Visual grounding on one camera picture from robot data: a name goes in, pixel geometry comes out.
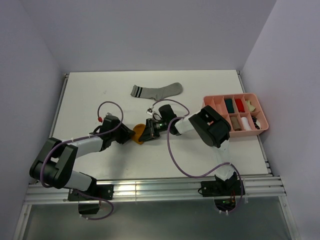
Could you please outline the mustard yellow striped sock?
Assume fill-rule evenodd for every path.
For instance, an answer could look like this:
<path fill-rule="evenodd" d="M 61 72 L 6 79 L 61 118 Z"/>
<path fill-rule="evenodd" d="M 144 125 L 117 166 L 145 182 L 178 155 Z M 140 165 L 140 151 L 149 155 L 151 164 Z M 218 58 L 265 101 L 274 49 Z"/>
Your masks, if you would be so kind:
<path fill-rule="evenodd" d="M 146 127 L 145 124 L 140 123 L 133 128 L 133 131 L 135 132 L 135 134 L 131 137 L 131 139 L 139 145 L 142 145 L 144 143 L 143 141 L 139 141 L 139 138 L 142 136 L 142 133 L 144 132 L 145 127 Z"/>

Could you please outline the grey striped sock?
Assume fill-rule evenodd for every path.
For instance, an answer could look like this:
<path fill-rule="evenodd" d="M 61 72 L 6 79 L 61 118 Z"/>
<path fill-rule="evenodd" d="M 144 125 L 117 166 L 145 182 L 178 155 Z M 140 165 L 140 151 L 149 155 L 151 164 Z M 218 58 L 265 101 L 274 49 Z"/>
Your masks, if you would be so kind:
<path fill-rule="evenodd" d="M 134 98 L 159 101 L 168 97 L 177 96 L 181 94 L 183 90 L 183 86 L 179 82 L 159 88 L 147 88 L 134 85 L 130 95 Z"/>

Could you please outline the dark green reindeer sock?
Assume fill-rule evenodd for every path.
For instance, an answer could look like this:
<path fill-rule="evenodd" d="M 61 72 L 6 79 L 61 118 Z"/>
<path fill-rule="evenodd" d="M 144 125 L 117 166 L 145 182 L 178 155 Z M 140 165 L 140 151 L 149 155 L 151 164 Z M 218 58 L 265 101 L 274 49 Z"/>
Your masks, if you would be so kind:
<path fill-rule="evenodd" d="M 234 114 L 235 113 L 235 109 L 233 107 L 233 100 L 231 98 L 227 98 L 224 100 L 225 102 L 225 105 L 226 105 L 226 109 L 227 109 L 227 112 L 229 114 Z"/>

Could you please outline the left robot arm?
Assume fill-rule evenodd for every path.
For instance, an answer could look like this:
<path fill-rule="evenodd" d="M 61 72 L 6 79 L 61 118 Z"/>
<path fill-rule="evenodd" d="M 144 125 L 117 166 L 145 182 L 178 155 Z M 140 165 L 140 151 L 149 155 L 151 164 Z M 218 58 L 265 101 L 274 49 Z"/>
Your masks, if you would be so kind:
<path fill-rule="evenodd" d="M 102 152 L 112 142 L 125 144 L 135 132 L 121 123 L 116 116 L 106 116 L 102 125 L 77 140 L 49 138 L 30 167 L 29 175 L 56 189 L 76 189 L 86 200 L 98 193 L 97 180 L 87 174 L 74 171 L 77 158 L 91 153 Z"/>

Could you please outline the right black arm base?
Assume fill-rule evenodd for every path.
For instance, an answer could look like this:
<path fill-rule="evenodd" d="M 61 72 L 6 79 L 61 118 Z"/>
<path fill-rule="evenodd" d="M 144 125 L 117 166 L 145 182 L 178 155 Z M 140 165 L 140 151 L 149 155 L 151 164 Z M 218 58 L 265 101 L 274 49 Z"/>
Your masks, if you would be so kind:
<path fill-rule="evenodd" d="M 201 181 L 197 192 L 204 198 L 213 197 L 218 212 L 226 215 L 237 207 L 246 193 L 243 181 L 237 177 Z"/>

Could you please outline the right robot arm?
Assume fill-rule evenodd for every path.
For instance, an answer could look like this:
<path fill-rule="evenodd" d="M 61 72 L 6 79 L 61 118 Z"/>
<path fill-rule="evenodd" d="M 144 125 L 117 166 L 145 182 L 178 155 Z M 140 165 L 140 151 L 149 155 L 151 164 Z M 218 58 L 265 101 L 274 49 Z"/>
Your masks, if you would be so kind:
<path fill-rule="evenodd" d="M 217 181 L 217 191 L 222 195 L 229 194 L 233 190 L 234 183 L 239 177 L 238 170 L 231 163 L 229 152 L 231 126 L 229 122 L 209 105 L 192 115 L 187 114 L 186 116 L 178 117 L 174 113 L 171 105 L 166 104 L 159 108 L 159 113 L 159 120 L 152 118 L 146 120 L 145 128 L 138 138 L 138 141 L 153 141 L 158 139 L 162 132 L 166 132 L 169 155 L 174 165 L 183 175 L 189 178 L 199 179 L 215 172 L 214 177 Z M 189 131 L 196 131 L 200 139 L 209 146 L 216 155 L 217 166 L 202 175 L 190 175 L 183 171 L 176 162 L 171 150 L 170 134 L 180 136 Z"/>

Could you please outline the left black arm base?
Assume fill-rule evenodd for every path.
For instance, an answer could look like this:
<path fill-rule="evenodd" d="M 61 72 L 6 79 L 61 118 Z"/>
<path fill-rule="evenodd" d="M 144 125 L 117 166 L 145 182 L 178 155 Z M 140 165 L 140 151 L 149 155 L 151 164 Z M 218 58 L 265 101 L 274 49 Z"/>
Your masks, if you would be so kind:
<path fill-rule="evenodd" d="M 78 202 L 78 213 L 83 218 L 89 220 L 102 220 L 109 217 L 114 211 L 114 205 L 110 202 L 113 199 L 114 185 L 102 184 L 90 187 L 87 191 L 70 189 L 67 200 L 69 202 Z M 101 210 L 102 202 L 110 206 L 109 213 L 105 216 L 95 217 Z"/>

